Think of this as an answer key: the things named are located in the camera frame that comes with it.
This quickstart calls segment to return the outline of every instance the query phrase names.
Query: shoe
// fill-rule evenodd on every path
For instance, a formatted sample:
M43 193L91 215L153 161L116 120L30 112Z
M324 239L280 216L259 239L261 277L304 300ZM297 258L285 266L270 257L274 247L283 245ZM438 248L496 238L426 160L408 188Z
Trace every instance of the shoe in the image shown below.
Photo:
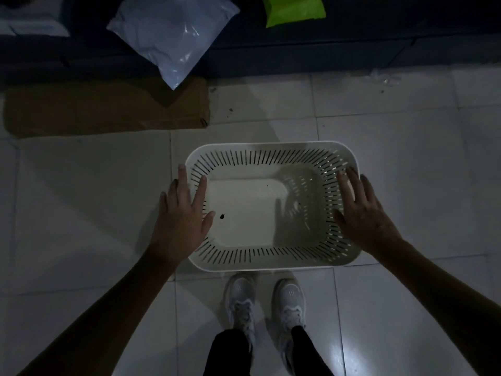
M282 279L275 285L272 311L281 329L277 343L280 357L289 374L294 375L291 330L296 326L306 327L306 300L296 280Z
M255 347L254 301L255 284L251 277L236 274L230 278L224 293L224 307L231 328L245 334L251 354Z

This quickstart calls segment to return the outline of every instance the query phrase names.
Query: basket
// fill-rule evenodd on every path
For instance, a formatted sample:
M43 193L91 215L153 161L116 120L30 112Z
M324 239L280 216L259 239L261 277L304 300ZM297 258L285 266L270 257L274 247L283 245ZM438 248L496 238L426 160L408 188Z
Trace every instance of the basket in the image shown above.
M210 144L186 160L194 196L207 176L204 214L216 211L208 237L190 256L208 272L345 265L360 250L333 219L342 209L337 171L358 170L334 141Z

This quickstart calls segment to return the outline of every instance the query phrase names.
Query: brown cardboard box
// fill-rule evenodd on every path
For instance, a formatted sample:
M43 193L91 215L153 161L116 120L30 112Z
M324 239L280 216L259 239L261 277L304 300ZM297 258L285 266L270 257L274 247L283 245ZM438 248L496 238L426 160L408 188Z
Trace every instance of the brown cardboard box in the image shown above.
M195 77L175 90L161 78L147 78L39 84L5 92L5 127L18 138L205 128L209 115L207 82Z

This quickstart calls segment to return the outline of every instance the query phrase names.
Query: green package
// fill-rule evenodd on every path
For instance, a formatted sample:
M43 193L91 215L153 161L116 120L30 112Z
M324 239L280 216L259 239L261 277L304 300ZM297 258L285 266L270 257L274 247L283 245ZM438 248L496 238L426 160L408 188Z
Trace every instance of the green package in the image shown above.
M263 0L266 15L266 27L305 19L325 18L322 0Z

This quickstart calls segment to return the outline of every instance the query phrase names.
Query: person's left hand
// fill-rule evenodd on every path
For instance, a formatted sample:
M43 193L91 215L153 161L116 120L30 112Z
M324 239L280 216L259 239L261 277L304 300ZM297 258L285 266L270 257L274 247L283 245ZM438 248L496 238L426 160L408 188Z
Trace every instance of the person's left hand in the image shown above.
M202 216L207 178L201 178L191 203L186 167L179 165L178 172L179 181L172 181L168 195L160 194L158 218L147 249L174 268L200 246L216 214L211 211Z

